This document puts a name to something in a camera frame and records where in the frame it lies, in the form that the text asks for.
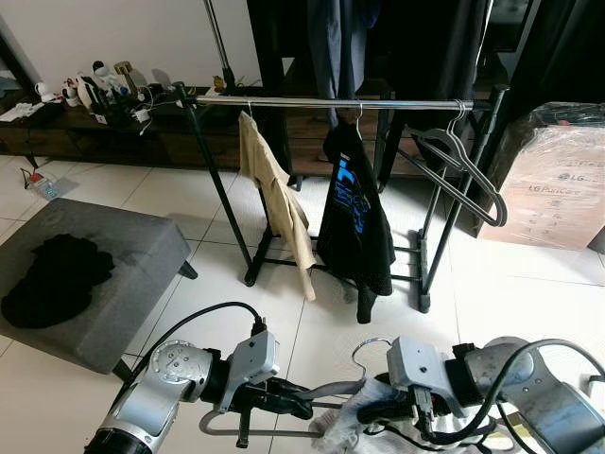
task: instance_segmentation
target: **gray ottoman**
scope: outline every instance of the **gray ottoman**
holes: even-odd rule
[[[189,246],[172,219],[56,199],[0,246],[0,300],[25,277],[31,252],[58,234],[90,239],[110,253],[112,277],[93,287],[75,318],[44,329],[21,329],[0,312],[0,334],[101,374],[130,372],[122,354],[177,272],[195,279]]]

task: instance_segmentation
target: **white tile floor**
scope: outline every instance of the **white tile floor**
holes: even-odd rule
[[[0,156],[0,244],[43,206],[44,201],[23,189],[22,158]],[[372,323],[355,322],[355,295],[328,274],[312,274],[315,302],[303,298],[297,272],[265,265],[252,288],[242,283],[245,262],[221,208],[210,176],[202,171],[133,166],[101,166],[49,162],[42,173],[63,177],[64,197],[168,216],[175,219],[192,250],[199,271],[195,281],[175,277],[130,344],[125,358],[133,363],[180,318],[204,306],[231,300],[255,306],[268,318],[281,343],[280,376],[305,386],[336,379],[356,379],[359,370],[348,357],[360,341],[382,336],[417,337],[449,351],[459,341],[479,345],[502,335],[528,340],[561,337],[576,341],[605,361],[605,260],[595,252],[569,252],[476,240],[456,230],[443,257],[432,289],[431,311],[420,314],[411,306],[413,291],[397,283],[387,298],[379,298]],[[249,250],[254,253],[265,228],[262,206],[253,185],[232,172],[221,173],[240,220]],[[298,194],[319,231],[327,181],[305,180]],[[393,237],[406,245],[409,229],[418,229],[430,196],[430,185],[393,182],[382,196]],[[434,250],[443,225],[439,206],[429,235]],[[270,253],[287,255],[280,241]],[[408,268],[405,254],[398,267]],[[225,310],[184,327],[178,338],[200,347],[233,350],[250,329],[246,313]],[[371,372],[386,368],[385,349],[369,348],[361,356]],[[567,352],[547,352],[549,363],[562,377],[577,380],[590,369]],[[0,337],[0,450],[59,454],[82,452],[95,433],[120,383]],[[234,438],[208,437],[198,431],[209,407],[182,405],[180,416],[162,452],[238,452]],[[234,427],[235,415],[217,421]],[[307,422],[257,411],[256,428],[305,428]],[[251,453],[311,452],[299,439],[252,439]]]

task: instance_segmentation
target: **beige shirt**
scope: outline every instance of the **beige shirt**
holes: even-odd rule
[[[288,174],[277,164],[267,141],[258,131],[256,122],[244,112],[239,115],[239,147],[241,172],[263,191],[271,232],[282,236],[294,253],[304,296],[313,301],[315,291],[307,269],[316,261],[307,232],[309,222],[291,189],[287,187]]]

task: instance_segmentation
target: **black cable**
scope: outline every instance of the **black cable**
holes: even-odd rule
[[[254,334],[254,331],[256,329],[260,330],[261,327],[265,327],[265,324],[263,323],[263,319],[258,314],[258,312],[256,312],[256,309],[254,309],[254,307],[247,305],[246,303],[240,303],[238,301],[220,303],[218,305],[208,306],[208,307],[205,307],[204,309],[194,312],[193,314],[185,317],[180,322],[178,322],[177,324],[172,326],[165,333],[163,333],[162,336],[151,346],[151,348],[149,348],[147,350],[147,353],[145,353],[143,358],[139,361],[139,363],[136,365],[136,367],[132,370],[132,373],[130,374],[130,378],[127,381],[125,381],[124,384],[122,385],[122,388],[120,388],[120,391],[118,392],[117,396],[113,400],[112,406],[115,405],[115,403],[120,399],[120,397],[122,397],[122,395],[130,388],[130,386],[132,386],[132,383],[134,383],[134,380],[136,379],[136,377],[139,374],[141,374],[141,372],[143,372],[143,370],[147,367],[147,365],[149,364],[149,360],[151,359],[151,355],[153,354],[155,349],[158,348],[158,346],[160,346],[166,339],[168,339],[170,336],[172,336],[172,334],[177,329],[179,329],[184,324],[191,322],[192,320],[196,319],[197,317],[200,317],[209,312],[213,312],[215,310],[222,309],[225,307],[243,307],[244,309],[247,309],[254,316],[254,325],[252,327],[252,334]]]
[[[531,449],[526,444],[526,442],[523,441],[523,439],[521,438],[521,435],[519,435],[517,433],[517,431],[515,430],[515,428],[512,426],[512,424],[510,423],[509,417],[507,416],[506,412],[504,411],[504,408],[502,407],[502,404],[500,402],[497,402],[495,405],[498,408],[498,412],[500,413],[500,416],[502,417],[502,421],[504,421],[504,425],[509,430],[510,435],[512,436],[512,438],[514,438],[514,441],[517,442],[517,444],[523,450],[525,450],[525,452],[527,454],[537,454],[536,451],[534,451],[533,449]]]
[[[465,428],[462,428],[461,430],[452,433],[424,433],[423,436],[426,441],[432,443],[433,445],[451,445],[453,443],[461,442],[465,438],[472,436],[473,432],[475,432],[475,430],[481,425],[481,422],[490,412],[490,408],[493,406],[496,398],[500,394],[500,390],[504,385],[505,379],[510,373],[512,367],[517,363],[518,359],[525,353],[530,352],[531,350],[535,350],[540,347],[545,347],[547,345],[561,345],[577,351],[586,359],[588,359],[591,364],[593,364],[593,366],[596,368],[596,370],[601,376],[605,376],[605,369],[603,369],[603,366],[598,363],[595,357],[593,357],[590,353],[588,353],[580,346],[575,345],[573,342],[570,342],[569,340],[560,339],[537,340],[535,342],[524,345],[510,356],[510,358],[507,360],[507,362],[504,364],[504,367],[500,371],[500,374],[498,374],[498,377],[494,381],[492,387],[490,388],[490,392],[483,401],[483,404],[479,408],[479,411],[477,412],[473,420]]]

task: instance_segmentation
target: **black clothing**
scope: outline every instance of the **black clothing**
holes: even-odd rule
[[[18,328],[46,328],[76,317],[91,303],[92,286],[112,276],[112,256],[88,239],[57,235],[32,252],[37,256],[26,277],[0,305]]]
[[[357,321],[369,323],[376,295],[392,293],[395,251],[389,222],[356,126],[340,120],[328,133],[323,151],[334,170],[317,250],[335,274],[355,281]]]
[[[381,19],[394,45],[387,81],[397,99],[472,99],[489,0],[385,2]],[[395,111],[378,180],[389,180],[405,124],[417,130],[445,128],[456,113]],[[463,121],[458,122],[459,134]],[[429,167],[441,158],[419,145]]]

